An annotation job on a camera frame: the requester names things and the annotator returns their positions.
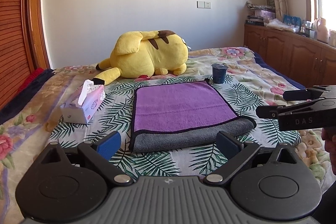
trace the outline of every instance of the gray ribbed surface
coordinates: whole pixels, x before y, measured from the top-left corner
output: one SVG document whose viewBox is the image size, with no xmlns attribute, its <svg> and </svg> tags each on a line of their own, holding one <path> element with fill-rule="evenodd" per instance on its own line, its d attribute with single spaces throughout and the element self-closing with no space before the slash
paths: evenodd
<svg viewBox="0 0 336 224">
<path fill-rule="evenodd" d="M 37 224 L 25 220 L 24 224 Z M 113 190 L 94 213 L 73 224 L 266 224 L 237 208 L 226 191 L 198 177 L 140 177 Z M 317 224 L 312 218 L 296 224 Z"/>
</svg>

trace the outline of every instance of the cup lid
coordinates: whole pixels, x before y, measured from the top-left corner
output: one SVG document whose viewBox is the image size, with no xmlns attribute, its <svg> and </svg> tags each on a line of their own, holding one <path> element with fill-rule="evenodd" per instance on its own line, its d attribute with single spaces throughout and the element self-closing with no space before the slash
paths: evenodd
<svg viewBox="0 0 336 224">
<path fill-rule="evenodd" d="M 229 67 L 223 64 L 212 64 L 211 67 L 215 69 L 228 69 Z"/>
</svg>

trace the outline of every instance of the human hand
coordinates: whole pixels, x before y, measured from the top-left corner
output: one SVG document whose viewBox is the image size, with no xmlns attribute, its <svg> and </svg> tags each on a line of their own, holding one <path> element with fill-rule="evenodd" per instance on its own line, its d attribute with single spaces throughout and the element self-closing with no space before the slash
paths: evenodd
<svg viewBox="0 0 336 224">
<path fill-rule="evenodd" d="M 321 137 L 325 141 L 324 149 L 329 152 L 331 167 L 336 175 L 336 127 L 323 128 Z"/>
</svg>

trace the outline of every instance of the cabinet top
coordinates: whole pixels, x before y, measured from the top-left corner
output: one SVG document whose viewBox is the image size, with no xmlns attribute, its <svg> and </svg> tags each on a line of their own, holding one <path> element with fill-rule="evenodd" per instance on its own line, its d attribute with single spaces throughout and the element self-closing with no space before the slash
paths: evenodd
<svg viewBox="0 0 336 224">
<path fill-rule="evenodd" d="M 307 43 L 317 45 L 317 46 L 319 46 L 321 48 L 324 48 L 324 49 L 327 49 L 329 51 L 332 50 L 332 51 L 336 52 L 336 48 L 331 47 L 328 44 L 325 44 L 325 43 L 317 41 L 317 40 L 310 39 L 308 37 L 304 37 L 304 36 L 296 34 L 296 33 L 291 33 L 291 32 L 288 32 L 288 31 L 282 31 L 282 30 L 267 28 L 267 27 L 264 27 L 264 26 L 251 25 L 251 24 L 245 24 L 245 28 L 260 29 L 260 30 L 264 30 L 264 31 L 267 31 L 267 32 L 273 32 L 273 33 L 278 33 L 278 34 L 281 34 L 281 35 L 286 35 L 288 37 L 292 37 L 292 38 L 295 38 L 295 39 L 305 41 Z"/>
</svg>

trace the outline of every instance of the red fabric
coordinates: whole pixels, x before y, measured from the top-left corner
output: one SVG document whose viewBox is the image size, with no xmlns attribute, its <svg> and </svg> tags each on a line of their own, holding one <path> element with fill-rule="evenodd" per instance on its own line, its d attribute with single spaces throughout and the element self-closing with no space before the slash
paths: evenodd
<svg viewBox="0 0 336 224">
<path fill-rule="evenodd" d="M 22 90 L 24 90 L 31 81 L 33 81 L 37 76 L 39 76 L 42 72 L 44 71 L 44 69 L 42 68 L 37 68 L 36 70 L 34 70 L 31 75 L 29 75 L 26 80 L 23 82 L 23 84 L 19 87 L 19 89 L 17 90 L 17 93 L 20 93 Z"/>
</svg>

